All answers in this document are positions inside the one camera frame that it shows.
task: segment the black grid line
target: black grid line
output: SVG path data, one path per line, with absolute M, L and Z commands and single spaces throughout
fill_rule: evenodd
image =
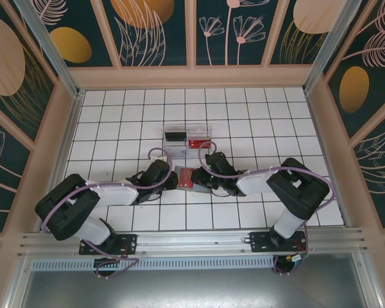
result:
M 122 125 L 123 123 L 140 123 L 141 124 L 141 129 L 140 129 L 140 134 L 142 134 L 142 127 L 143 127 L 143 124 L 144 122 L 148 123 L 148 122 L 153 122 L 153 123 L 159 123 L 161 122 L 163 127 L 165 124 L 171 124 L 172 122 L 180 122 L 179 119 L 174 119 L 174 120 L 168 120 L 166 121 L 165 120 L 165 113 L 166 113 L 166 105 L 184 105 L 184 126 L 187 126 L 188 124 L 196 124 L 197 121 L 199 120 L 187 120 L 187 110 L 186 110 L 186 97 L 187 97 L 187 91 L 186 89 L 184 89 L 184 103 L 183 104 L 165 104 L 165 100 L 166 100 L 166 95 L 167 95 L 167 92 L 166 92 L 167 89 L 164 89 L 164 103 L 163 104 L 148 104 L 148 106 L 153 106 L 153 105 L 163 105 L 163 120 L 152 120 L 152 121 L 144 121 L 144 111 L 145 111 L 145 106 L 146 106 L 146 91 L 144 90 L 144 101 L 143 101 L 143 104 L 124 104 L 125 102 L 125 99 L 126 99 L 126 94 L 127 94 L 127 91 L 124 92 L 124 97 L 123 97 L 123 104 L 122 105 L 109 105 L 109 106 L 116 106 L 116 107 L 121 107 L 122 110 L 121 110 L 121 118 L 120 118 L 120 121 L 101 121 L 101 116 L 102 116 L 102 113 L 103 113 L 103 106 L 105 106 L 105 103 L 106 103 L 106 96 L 107 96 L 107 92 L 104 93 L 104 99 L 103 99 L 103 105 L 91 105 L 91 106 L 82 106 L 81 109 L 80 109 L 80 115 L 79 115 L 79 118 L 81 117 L 81 113 L 83 111 L 83 107 L 101 107 L 101 112 L 100 112 L 100 115 L 99 115 L 99 121 L 96 122 L 80 122 L 81 123 L 95 123 L 97 124 L 97 132 L 96 132 L 96 138 L 95 140 L 82 140 L 82 141 L 75 141 L 76 139 L 76 136 L 77 136 L 77 129 L 78 127 L 76 126 L 76 130 L 74 132 L 74 137 L 73 137 L 73 142 L 94 142 L 94 147 L 93 147 L 93 153 L 92 153 L 92 156 L 91 156 L 91 159 L 84 159 L 84 160 L 71 160 L 71 152 L 70 151 L 70 154 L 69 154 L 69 159 L 68 159 L 68 162 L 67 162 L 67 167 L 66 167 L 66 172 L 67 172 L 67 168 L 69 166 L 69 163 L 70 162 L 90 162 L 90 167 L 89 167 L 89 170 L 88 170 L 88 173 L 90 175 L 90 172 L 93 168 L 93 165 L 92 165 L 92 162 L 93 161 L 112 161 L 113 162 L 113 173 L 112 173 L 112 178 L 114 178 L 114 175 L 116 174 L 116 165 L 117 165 L 117 161 L 120 161 L 120 160 L 123 160 L 123 161 L 133 161 L 134 163 L 137 163 L 137 171 L 139 170 L 140 168 L 140 164 L 141 163 L 146 163 L 148 161 L 148 159 L 146 158 L 141 158 L 140 157 L 140 152 L 141 152 L 141 141 L 142 140 L 145 140 L 145 141 L 153 141 L 153 140 L 161 140 L 162 139 L 159 139 L 159 138 L 149 138 L 149 139 L 143 139 L 141 136 L 139 139 L 127 139 L 126 137 L 120 137 L 120 135 L 118 135 L 118 138 L 117 139 L 105 139 L 105 140 L 102 140 L 102 141 L 116 141 L 117 142 L 117 146 L 116 146 L 116 153 L 115 153 L 115 157 L 112 158 L 112 159 L 94 159 L 94 154 L 95 154 L 95 149 L 96 149 L 96 142 L 98 141 L 97 138 L 98 138 L 98 135 L 99 135 L 99 129 L 100 129 L 100 123 L 119 123 L 118 127 L 119 127 L 119 131 L 121 131 L 121 128 L 122 128 Z M 238 138 L 244 138 L 244 139 L 249 139 L 251 138 L 252 139 L 252 142 L 253 142 L 253 150 L 254 150 L 254 154 L 251 155 L 251 156 L 245 156 L 245 157 L 239 157 L 239 158 L 252 158 L 252 159 L 255 159 L 255 163 L 256 163 L 256 166 L 257 166 L 257 169 L 259 168 L 259 162 L 257 160 L 257 158 L 269 158 L 269 157 L 277 157 L 277 159 L 280 161 L 280 159 L 282 158 L 281 157 L 281 154 L 279 153 L 278 151 L 278 146 L 277 146 L 277 137 L 295 137 L 297 138 L 297 143 L 298 143 L 298 149 L 300 151 L 300 158 L 302 159 L 302 162 L 304 162 L 304 156 L 305 155 L 302 155 L 302 152 L 301 152 L 301 149 L 300 149 L 300 143 L 299 143 L 299 137 L 304 137 L 304 134 L 301 135 L 298 135 L 296 130 L 295 130 L 295 123 L 294 123 L 294 119 L 311 119 L 311 116 L 307 116 L 307 115 L 303 115 L 303 114 L 300 114 L 299 117 L 293 117 L 292 115 L 292 111 L 290 109 L 290 102 L 287 100 L 285 103 L 289 109 L 289 117 L 279 117 L 279 118 L 274 118 L 275 119 L 290 119 L 292 120 L 292 124 L 293 124 L 293 129 L 295 131 L 295 136 L 292 135 L 292 136 L 276 136 L 275 135 L 275 131 L 274 131 L 274 126 L 273 126 L 273 123 L 272 123 L 272 118 L 271 118 L 271 114 L 270 114 L 270 105 L 268 102 L 259 102 L 260 104 L 266 104 L 267 106 L 267 111 L 268 111 L 268 116 L 269 116 L 269 121 L 270 121 L 270 124 L 271 124 L 271 127 L 273 129 L 273 136 L 263 136 L 263 137 L 257 137 L 257 139 L 262 139 L 262 138 L 274 138 L 275 140 L 275 146 L 276 146 L 276 151 L 277 151 L 277 154 L 276 155 L 273 155 L 273 156 L 258 156 L 257 153 L 255 152 L 255 137 L 254 137 L 254 127 L 251 125 L 251 121 L 252 120 L 259 120 L 258 117 L 256 119 L 251 119 L 250 118 L 250 103 L 248 102 L 248 99 L 246 97 L 246 91 L 244 89 L 244 100 L 243 102 L 238 102 L 238 104 L 245 104 L 243 105 L 243 108 L 244 106 L 246 107 L 246 110 L 247 110 L 247 113 L 248 113 L 248 119 L 242 119 L 242 120 L 248 120 L 250 122 L 250 131 L 248 132 L 248 135 L 246 135 L 246 137 L 231 137 L 231 129 L 232 127 L 230 126 L 231 124 L 231 119 L 230 118 L 230 114 L 229 112 L 231 111 L 228 111 L 228 104 L 229 102 L 227 101 L 227 92 L 226 92 L 226 89 L 223 88 L 222 89 L 224 91 L 224 98 L 225 98 L 225 102 L 222 102 L 222 103 L 208 103 L 207 102 L 207 92 L 205 91 L 204 89 L 204 99 L 205 99 L 205 102 L 204 102 L 204 106 L 205 106 L 205 124 L 208 126 L 209 125 L 209 121 L 208 120 L 208 112 L 207 112 L 207 107 L 208 105 L 213 105 L 213 104 L 219 104 L 219 105 L 224 105 L 225 108 L 226 108 L 226 113 L 227 113 L 227 118 L 226 119 L 213 119 L 211 120 L 212 123 L 217 123 L 218 121 L 226 121 L 227 124 L 228 124 L 228 132 L 229 132 L 229 137 L 217 137 L 216 139 L 230 139 L 230 150 L 231 150 L 231 156 L 230 157 L 227 157 L 227 158 L 231 158 L 231 159 L 234 159 L 234 154 L 233 154 L 233 149 L 232 149 L 232 141 L 233 139 L 238 139 Z M 193 104 L 189 104 L 189 105 L 203 105 L 201 103 L 193 103 Z M 138 121 L 123 121 L 123 114 L 125 112 L 124 110 L 124 107 L 125 106 L 142 106 L 142 110 L 140 109 L 139 111 L 141 112 L 141 119 L 138 120 Z M 138 151 L 138 155 L 137 155 L 137 158 L 124 158 L 124 159 L 117 159 L 117 151 L 118 151 L 118 145 L 119 145 L 119 141 L 138 141 L 139 142 L 139 151 Z M 316 155 L 306 155 L 308 157 L 322 157 L 323 155 L 322 154 L 316 154 Z M 184 159 L 184 165 L 186 166 L 187 165 L 187 159 L 185 158 Z M 184 205 L 185 206 L 185 229 L 187 229 L 187 207 L 188 205 L 199 205 L 199 204 L 208 204 L 210 202 L 211 204 L 211 219 L 212 219 L 212 229 L 214 229 L 214 209 L 213 209 L 213 204 L 220 204 L 220 203 L 227 203 L 227 204 L 231 204 L 231 203 L 235 203 L 237 205 L 237 214 L 238 214 L 238 221 L 239 221 L 239 228 L 241 228 L 241 213 L 239 212 L 239 204 L 240 203 L 261 203 L 262 204 L 262 207 L 263 207 L 263 210 L 264 210 L 264 219 L 266 220 L 266 209 L 265 209 L 265 204 L 266 203 L 269 203 L 270 201 L 264 201 L 264 196 L 262 195 L 261 193 L 261 199 L 260 201 L 241 201 L 239 200 L 240 198 L 238 198 L 236 201 L 223 201 L 223 200 L 220 200 L 219 202 L 214 202 L 214 198 L 212 195 L 210 195 L 210 200 L 208 202 L 188 202 L 188 199 L 187 199 L 187 192 L 184 192 L 184 198 L 185 200 L 182 201 L 181 203 L 178 202 L 178 203 L 170 203 L 172 200 L 169 200 L 167 202 L 163 202 L 161 200 L 161 198 L 159 199 L 159 202 L 158 204 L 142 204 L 141 206 L 159 206 L 158 208 L 158 229 L 161 229 L 161 205 Z M 133 230 L 133 224 L 135 222 L 135 207 L 133 207 L 133 213 L 132 213 L 132 222 L 131 222 L 131 230 Z

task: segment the dark green wallpaper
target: dark green wallpaper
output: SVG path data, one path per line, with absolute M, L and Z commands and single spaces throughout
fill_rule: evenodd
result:
M 3 231 L 30 151 L 0 126 L 0 232 Z
M 328 82 L 352 137 L 385 104 L 385 1 L 378 1 Z
M 342 4 L 290 0 L 270 64 L 312 64 Z
M 385 228 L 385 119 L 354 151 L 381 224 Z
M 122 66 L 187 65 L 184 0 L 103 0 Z
M 53 88 L 0 5 L 0 110 L 35 140 Z
M 276 8 L 277 1 L 242 1 L 231 8 L 226 1 L 197 0 L 197 65 L 226 64 L 227 32 L 228 65 L 261 64 Z

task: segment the black object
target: black object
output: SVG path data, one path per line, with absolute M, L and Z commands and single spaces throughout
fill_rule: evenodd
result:
M 109 255 L 135 255 L 135 251 L 137 249 L 137 234 L 116 234 L 116 232 L 112 229 L 110 229 L 110 232 L 110 237 L 108 237 L 103 244 L 96 246 L 97 248 L 99 248 L 102 252 L 108 253 Z M 94 251 L 89 245 L 87 245 L 85 241 L 80 241 L 78 254 L 100 255 L 100 253 Z
M 246 171 L 236 171 L 222 152 L 206 154 L 205 161 L 210 170 L 218 175 L 240 175 Z M 195 184 L 215 190 L 222 187 L 230 196 L 245 196 L 237 187 L 237 180 L 238 178 L 212 176 L 202 167 L 191 173 L 191 181 Z
M 86 186 L 86 182 L 80 175 L 69 175 L 37 203 L 35 212 L 44 220 L 58 202 L 69 193 L 83 186 Z M 68 239 L 77 233 L 100 200 L 100 197 L 96 192 L 86 189 L 77 193 L 71 199 L 75 202 L 66 201 L 56 210 L 47 223 L 48 229 L 58 241 Z
M 248 243 L 252 252 L 297 252 L 298 247 L 294 243 L 306 249 L 304 231 L 296 231 L 289 239 L 283 240 L 279 246 L 271 241 L 270 231 L 251 232 Z
M 281 166 L 309 170 L 292 157 L 285 159 Z M 295 187 L 293 183 L 297 181 L 301 181 L 301 184 Z M 296 171 L 291 171 L 290 174 L 287 170 L 280 170 L 270 176 L 267 184 L 292 215 L 303 220 L 311 218 L 329 193 L 329 187 L 325 182 L 315 176 Z
M 137 186 L 151 186 L 162 181 L 168 174 L 168 171 L 169 164 L 160 159 L 157 159 L 153 163 L 151 163 L 147 171 L 138 172 L 131 178 L 126 178 L 126 180 L 128 180 L 131 184 Z M 169 178 L 164 182 L 164 184 L 152 189 L 138 189 L 137 192 L 139 194 L 133 202 L 133 205 L 138 205 L 142 202 L 149 201 L 150 197 L 155 194 L 161 196 L 162 191 L 171 191 L 173 189 L 176 189 L 177 185 L 177 174 L 172 171 Z
M 187 132 L 168 132 L 166 141 L 184 141 L 187 139 Z

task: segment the white arm segment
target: white arm segment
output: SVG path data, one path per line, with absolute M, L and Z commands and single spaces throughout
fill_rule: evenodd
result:
M 121 181 L 124 184 L 130 184 L 127 181 Z M 87 181 L 87 184 L 94 184 L 94 182 Z M 100 187 L 91 188 L 98 193 L 100 200 L 94 209 L 100 207 L 107 207 L 110 205 L 131 205 L 138 196 L 138 192 L 130 187 Z M 88 217 L 81 228 L 73 235 L 79 239 L 85 239 L 95 245 L 102 244 L 110 236 L 110 231 L 107 226 L 99 219 Z

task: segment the purple cable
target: purple cable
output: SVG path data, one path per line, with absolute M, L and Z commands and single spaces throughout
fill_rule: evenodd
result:
M 53 207 L 53 209 L 49 212 L 49 214 L 46 216 L 46 218 L 43 220 L 43 224 L 41 225 L 41 231 L 43 231 L 43 233 L 47 233 L 49 234 L 50 232 L 47 232 L 46 230 L 46 226 L 51 218 L 51 216 L 68 200 L 70 199 L 71 197 L 73 197 L 75 194 L 78 194 L 80 191 L 84 191 L 86 189 L 90 189 L 90 188 L 95 188 L 95 187 L 112 187 L 112 186 L 121 186 L 121 187 L 130 187 L 130 188 L 134 188 L 134 189 L 152 189 L 152 188 L 156 188 L 160 185 L 162 185 L 170 176 L 171 174 L 171 171 L 173 169 L 173 162 L 171 160 L 171 157 L 169 155 L 169 153 L 162 149 L 162 148 L 152 148 L 149 152 L 148 152 L 148 159 L 150 159 L 150 154 L 152 151 L 154 150 L 160 150 L 161 152 L 164 152 L 166 155 L 167 155 L 167 158 L 168 158 L 168 161 L 169 161 L 169 171 L 166 175 L 166 177 L 160 181 L 159 183 L 157 184 L 154 184 L 154 185 L 151 185 L 151 186 L 136 186 L 136 185 L 132 185 L 132 184 L 124 184 L 124 183 L 121 183 L 121 182 L 103 182 L 103 183 L 94 183 L 94 184 L 89 184 L 89 185 L 86 185 L 86 186 L 83 186 L 83 187 L 80 187 L 78 189 L 76 189 L 75 191 L 72 191 L 70 192 L 66 197 L 64 197 L 60 202 L 58 202 L 56 204 L 55 207 Z
M 98 270 L 100 269 L 100 267 L 102 267 L 104 265 L 112 264 L 112 263 L 117 263 L 117 262 L 120 262 L 120 261 L 134 261 L 129 266 L 127 266 L 126 268 L 122 269 L 121 271 L 116 272 L 114 274 L 111 274 L 110 276 L 104 277 L 107 280 L 108 278 L 116 278 L 116 277 L 124 274 L 126 271 L 128 271 L 130 268 L 135 266 L 140 261 L 140 259 L 138 259 L 138 258 L 123 258 L 123 257 L 120 257 L 118 255 L 109 255 L 108 253 L 105 253 L 103 250 L 98 249 L 92 242 L 86 241 L 86 240 L 84 240 L 84 242 L 87 245 L 89 245 L 92 249 L 94 249 L 94 251 L 98 252 L 99 254 L 105 255 L 108 258 L 114 259 L 114 260 L 111 260 L 111 261 L 106 261 L 106 262 L 98 264 L 98 266 L 96 268 L 96 274 L 97 274 L 98 278 L 103 277 L 103 276 L 101 276 L 99 274 Z
M 301 169 L 301 168 L 295 168 L 295 167 L 272 167 L 272 168 L 269 168 L 269 169 L 261 169 L 261 170 L 255 170 L 255 171 L 250 171 L 248 172 L 247 174 L 241 174 L 241 175 L 218 175 L 217 173 L 214 173 L 212 172 L 203 162 L 202 158 L 201 158 L 201 150 L 202 148 L 206 145 L 206 144 L 212 144 L 214 145 L 214 152 L 217 151 L 217 145 L 215 144 L 214 141 L 206 141 L 204 143 L 202 143 L 200 145 L 200 147 L 198 148 L 198 160 L 200 161 L 200 164 L 202 166 L 202 168 L 204 168 L 206 170 L 206 172 L 208 172 L 210 175 L 212 176 L 216 176 L 218 178 L 241 178 L 241 177 L 245 177 L 245 176 L 249 176 L 249 175 L 258 175 L 258 174 L 263 174 L 263 173 L 266 173 L 266 172 L 270 172 L 270 171 L 279 171 L 279 170 L 288 170 L 288 171 L 296 171 L 296 172 L 299 172 L 299 173 L 305 173 L 306 175 L 311 175 L 311 176 L 314 176 L 318 179 L 320 179 L 322 182 L 325 182 L 332 190 L 332 196 L 329 198 L 329 200 L 327 200 L 324 204 L 320 205 L 317 210 L 320 210 L 322 209 L 323 207 L 326 207 L 328 204 L 330 204 L 332 201 L 335 200 L 336 198 L 336 192 L 335 192 L 335 187 L 333 186 L 333 184 L 328 181 L 326 178 L 324 178 L 323 176 L 315 173 L 315 172 L 312 172 L 312 171 L 309 171 L 309 170 L 305 170 L 305 169 Z

